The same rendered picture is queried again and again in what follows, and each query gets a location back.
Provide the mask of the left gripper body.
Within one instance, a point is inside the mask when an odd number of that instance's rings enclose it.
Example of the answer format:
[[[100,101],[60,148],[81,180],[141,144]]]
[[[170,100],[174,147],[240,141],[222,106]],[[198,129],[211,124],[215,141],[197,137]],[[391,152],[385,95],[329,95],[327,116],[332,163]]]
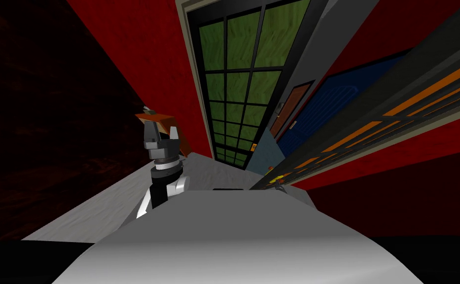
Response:
[[[153,160],[179,157],[180,139],[157,140],[145,138],[144,147],[148,151],[149,158]]]

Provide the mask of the brown door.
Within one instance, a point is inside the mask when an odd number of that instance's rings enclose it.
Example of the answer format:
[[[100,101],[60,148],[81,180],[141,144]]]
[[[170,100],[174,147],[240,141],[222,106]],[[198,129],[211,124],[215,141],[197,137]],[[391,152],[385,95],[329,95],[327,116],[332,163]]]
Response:
[[[303,97],[308,92],[309,88],[314,82],[315,80],[311,80],[304,84],[295,86],[291,90],[291,93],[289,94],[287,100],[284,103],[281,103],[281,107],[278,110],[275,121],[270,128],[271,134],[274,138],[277,137],[281,128],[290,118],[292,112],[298,106],[298,104],[303,99]]]

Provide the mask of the blue door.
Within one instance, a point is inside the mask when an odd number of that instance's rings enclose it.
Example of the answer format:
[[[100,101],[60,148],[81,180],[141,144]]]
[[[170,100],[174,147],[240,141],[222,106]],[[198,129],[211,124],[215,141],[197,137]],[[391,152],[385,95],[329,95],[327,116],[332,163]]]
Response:
[[[328,76],[279,138],[277,144],[282,154],[285,157],[292,154],[410,51],[411,48],[405,49]]]

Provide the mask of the orange brown block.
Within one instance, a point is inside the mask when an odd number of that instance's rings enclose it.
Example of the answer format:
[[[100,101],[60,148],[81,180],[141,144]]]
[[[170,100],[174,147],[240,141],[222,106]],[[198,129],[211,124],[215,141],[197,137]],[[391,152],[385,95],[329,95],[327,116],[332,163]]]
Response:
[[[187,157],[191,152],[192,149],[185,137],[182,129],[180,128],[178,122],[173,116],[163,115],[163,114],[147,114],[147,113],[139,113],[135,115],[142,123],[146,121],[154,121],[157,124],[160,137],[162,139],[169,139],[170,138],[170,128],[176,127],[177,133],[180,139],[180,155]]]

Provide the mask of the black framed green glass door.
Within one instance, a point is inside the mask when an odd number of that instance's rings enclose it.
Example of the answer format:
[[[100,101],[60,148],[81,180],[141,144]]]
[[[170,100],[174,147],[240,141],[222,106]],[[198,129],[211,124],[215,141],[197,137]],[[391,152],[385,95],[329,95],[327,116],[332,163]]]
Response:
[[[329,0],[175,0],[211,154],[244,170]]]

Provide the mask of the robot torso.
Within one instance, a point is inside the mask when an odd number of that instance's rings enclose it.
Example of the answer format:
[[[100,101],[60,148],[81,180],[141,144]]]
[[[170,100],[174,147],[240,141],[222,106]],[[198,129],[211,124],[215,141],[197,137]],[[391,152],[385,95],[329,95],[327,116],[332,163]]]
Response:
[[[92,245],[53,284],[423,284],[277,190],[187,191]]]

